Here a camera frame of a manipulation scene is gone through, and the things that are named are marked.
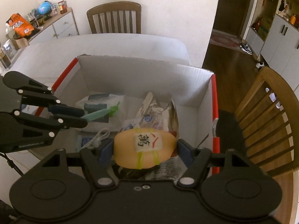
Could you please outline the blue small packet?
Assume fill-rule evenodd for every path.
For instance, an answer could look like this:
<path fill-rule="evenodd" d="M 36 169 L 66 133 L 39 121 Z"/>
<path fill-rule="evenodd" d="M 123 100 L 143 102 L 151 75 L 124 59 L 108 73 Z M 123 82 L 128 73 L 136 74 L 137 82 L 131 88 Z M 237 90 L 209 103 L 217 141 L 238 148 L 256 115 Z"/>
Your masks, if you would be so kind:
<path fill-rule="evenodd" d="M 75 152 L 79 152 L 92 139 L 93 139 L 93 137 L 91 137 L 91 136 L 78 135 L 76 144 L 75 144 Z"/>

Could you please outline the yellow squishy bun toy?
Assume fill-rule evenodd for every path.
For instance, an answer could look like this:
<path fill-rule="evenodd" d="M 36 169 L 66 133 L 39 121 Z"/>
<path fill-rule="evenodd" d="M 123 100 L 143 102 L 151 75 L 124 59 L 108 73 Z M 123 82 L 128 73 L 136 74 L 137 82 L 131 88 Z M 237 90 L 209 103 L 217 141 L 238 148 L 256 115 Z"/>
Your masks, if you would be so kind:
<path fill-rule="evenodd" d="M 149 169 L 170 159 L 176 149 L 176 137 L 163 130 L 134 128 L 117 134 L 113 141 L 113 159 L 128 169 Z"/>

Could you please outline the clear bag yellow bread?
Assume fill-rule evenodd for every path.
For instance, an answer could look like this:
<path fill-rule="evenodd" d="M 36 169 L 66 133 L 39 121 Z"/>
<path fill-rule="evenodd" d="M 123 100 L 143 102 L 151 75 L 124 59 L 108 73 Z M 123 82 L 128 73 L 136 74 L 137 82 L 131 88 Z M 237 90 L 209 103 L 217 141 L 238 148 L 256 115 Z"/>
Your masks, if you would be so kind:
<path fill-rule="evenodd" d="M 168 121 L 163 119 L 162 116 L 145 114 L 142 117 L 126 119 L 119 133 L 134 128 L 153 128 L 154 130 L 169 131 Z"/>

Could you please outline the silver foil snack bag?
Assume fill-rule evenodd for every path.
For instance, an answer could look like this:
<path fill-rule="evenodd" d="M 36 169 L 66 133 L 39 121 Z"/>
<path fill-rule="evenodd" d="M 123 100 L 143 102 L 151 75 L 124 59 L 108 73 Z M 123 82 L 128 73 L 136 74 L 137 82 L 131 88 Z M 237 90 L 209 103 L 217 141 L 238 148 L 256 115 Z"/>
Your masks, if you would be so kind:
<path fill-rule="evenodd" d="M 168 132 L 174 133 L 175 137 L 178 136 L 178 117 L 173 102 L 169 102 L 167 106 L 163 108 L 157 97 L 152 92 L 148 92 L 135 118 L 142 117 L 145 114 L 162 116 L 163 119 L 168 121 Z"/>

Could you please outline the red cardboard box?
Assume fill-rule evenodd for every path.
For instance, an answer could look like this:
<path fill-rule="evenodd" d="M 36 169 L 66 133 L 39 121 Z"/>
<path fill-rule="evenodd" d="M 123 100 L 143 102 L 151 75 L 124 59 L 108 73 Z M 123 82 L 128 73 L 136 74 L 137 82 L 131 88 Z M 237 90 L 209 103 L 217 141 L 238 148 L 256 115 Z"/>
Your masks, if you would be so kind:
<path fill-rule="evenodd" d="M 215 76 L 201 68 L 138 58 L 82 55 L 53 84 L 61 103 L 79 108 L 85 127 L 62 130 L 56 148 L 94 154 L 102 167 L 148 170 L 169 161 L 184 172 L 192 149 L 216 150 L 212 126 L 217 108 Z"/>

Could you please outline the wooden chair right side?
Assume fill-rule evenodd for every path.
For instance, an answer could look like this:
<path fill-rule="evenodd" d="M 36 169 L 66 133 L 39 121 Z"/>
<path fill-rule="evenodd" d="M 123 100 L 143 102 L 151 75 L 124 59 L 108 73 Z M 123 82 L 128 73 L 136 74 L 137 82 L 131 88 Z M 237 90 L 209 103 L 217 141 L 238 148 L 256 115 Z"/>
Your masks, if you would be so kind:
<path fill-rule="evenodd" d="M 280 74 L 263 67 L 234 115 L 250 161 L 272 177 L 298 170 L 298 99 Z"/>

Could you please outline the wooden chair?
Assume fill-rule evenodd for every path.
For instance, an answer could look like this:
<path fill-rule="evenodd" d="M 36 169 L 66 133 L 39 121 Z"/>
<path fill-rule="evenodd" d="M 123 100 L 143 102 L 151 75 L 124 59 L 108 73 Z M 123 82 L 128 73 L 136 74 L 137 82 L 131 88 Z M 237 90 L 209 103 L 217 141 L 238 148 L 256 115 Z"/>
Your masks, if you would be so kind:
<path fill-rule="evenodd" d="M 298 99 L 280 74 L 263 67 L 234 115 L 250 161 L 272 177 L 298 170 Z"/>
<path fill-rule="evenodd" d="M 117 1 L 87 10 L 91 32 L 141 34 L 141 5 L 132 1 Z"/>

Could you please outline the white drawer cabinet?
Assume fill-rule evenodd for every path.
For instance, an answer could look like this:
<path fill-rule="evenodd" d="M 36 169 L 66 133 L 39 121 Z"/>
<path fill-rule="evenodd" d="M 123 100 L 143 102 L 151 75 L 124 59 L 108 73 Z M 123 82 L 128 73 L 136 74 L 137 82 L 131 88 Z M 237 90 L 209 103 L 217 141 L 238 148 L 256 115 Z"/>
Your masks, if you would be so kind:
<path fill-rule="evenodd" d="M 28 40 L 29 45 L 46 43 L 54 39 L 79 35 L 72 8 L 47 20 L 43 28 Z"/>

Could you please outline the orange snack bag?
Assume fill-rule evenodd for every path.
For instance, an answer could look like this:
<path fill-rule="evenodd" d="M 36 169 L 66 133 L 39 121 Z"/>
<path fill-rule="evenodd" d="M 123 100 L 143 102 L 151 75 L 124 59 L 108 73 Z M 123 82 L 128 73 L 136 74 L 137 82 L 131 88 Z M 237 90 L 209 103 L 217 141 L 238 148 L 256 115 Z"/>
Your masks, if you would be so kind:
<path fill-rule="evenodd" d="M 22 38 L 31 35 L 34 31 L 34 27 L 19 13 L 12 14 L 6 23 Z"/>

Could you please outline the red lid jar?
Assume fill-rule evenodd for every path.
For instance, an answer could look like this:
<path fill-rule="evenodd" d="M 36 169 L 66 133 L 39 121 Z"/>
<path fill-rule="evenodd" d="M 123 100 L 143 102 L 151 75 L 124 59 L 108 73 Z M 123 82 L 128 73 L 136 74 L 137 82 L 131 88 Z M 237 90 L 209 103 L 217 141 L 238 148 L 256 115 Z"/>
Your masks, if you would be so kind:
<path fill-rule="evenodd" d="M 67 12 L 67 6 L 65 3 L 65 0 L 59 1 L 58 2 L 58 8 L 59 8 L 59 12 L 60 14 L 64 14 Z"/>

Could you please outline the blue globe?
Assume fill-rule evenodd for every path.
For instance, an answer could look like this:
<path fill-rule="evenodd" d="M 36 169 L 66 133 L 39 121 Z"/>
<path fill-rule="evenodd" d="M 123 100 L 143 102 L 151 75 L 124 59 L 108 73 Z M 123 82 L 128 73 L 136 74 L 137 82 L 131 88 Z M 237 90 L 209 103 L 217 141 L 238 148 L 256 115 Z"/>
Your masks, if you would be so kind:
<path fill-rule="evenodd" d="M 38 7 L 38 13 L 41 15 L 48 15 L 52 11 L 52 6 L 49 1 L 44 1 L 39 7 Z"/>

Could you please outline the pair of sneakers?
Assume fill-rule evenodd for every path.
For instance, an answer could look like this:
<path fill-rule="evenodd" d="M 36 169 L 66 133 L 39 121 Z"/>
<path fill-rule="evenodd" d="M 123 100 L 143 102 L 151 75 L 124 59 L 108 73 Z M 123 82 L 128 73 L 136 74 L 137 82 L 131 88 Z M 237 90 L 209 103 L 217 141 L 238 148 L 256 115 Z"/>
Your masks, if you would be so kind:
<path fill-rule="evenodd" d="M 247 43 L 240 43 L 241 50 L 249 55 L 253 55 L 253 52 Z"/>

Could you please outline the wooden chair far side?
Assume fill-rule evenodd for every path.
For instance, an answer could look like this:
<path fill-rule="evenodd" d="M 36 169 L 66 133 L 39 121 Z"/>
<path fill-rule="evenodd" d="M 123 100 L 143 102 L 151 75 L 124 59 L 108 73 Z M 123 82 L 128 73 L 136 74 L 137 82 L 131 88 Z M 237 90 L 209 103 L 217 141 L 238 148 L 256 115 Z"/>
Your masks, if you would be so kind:
<path fill-rule="evenodd" d="M 87 10 L 91 32 L 141 34 L 141 5 L 132 1 L 117 1 Z"/>

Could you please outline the dark wooden door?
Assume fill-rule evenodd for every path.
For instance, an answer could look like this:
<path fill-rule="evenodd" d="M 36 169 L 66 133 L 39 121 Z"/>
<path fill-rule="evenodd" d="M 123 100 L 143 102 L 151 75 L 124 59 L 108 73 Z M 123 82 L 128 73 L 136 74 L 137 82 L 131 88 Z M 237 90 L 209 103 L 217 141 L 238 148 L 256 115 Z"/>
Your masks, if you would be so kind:
<path fill-rule="evenodd" d="M 250 0 L 218 0 L 213 29 L 239 36 Z"/>

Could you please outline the grey wall cabinet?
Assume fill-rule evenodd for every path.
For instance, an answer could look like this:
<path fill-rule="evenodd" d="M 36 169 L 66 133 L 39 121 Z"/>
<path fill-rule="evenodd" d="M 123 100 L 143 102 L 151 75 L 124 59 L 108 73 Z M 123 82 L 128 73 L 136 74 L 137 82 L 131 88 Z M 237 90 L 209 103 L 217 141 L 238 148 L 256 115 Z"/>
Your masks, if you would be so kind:
<path fill-rule="evenodd" d="M 246 42 L 256 60 L 298 88 L 298 0 L 258 0 Z"/>

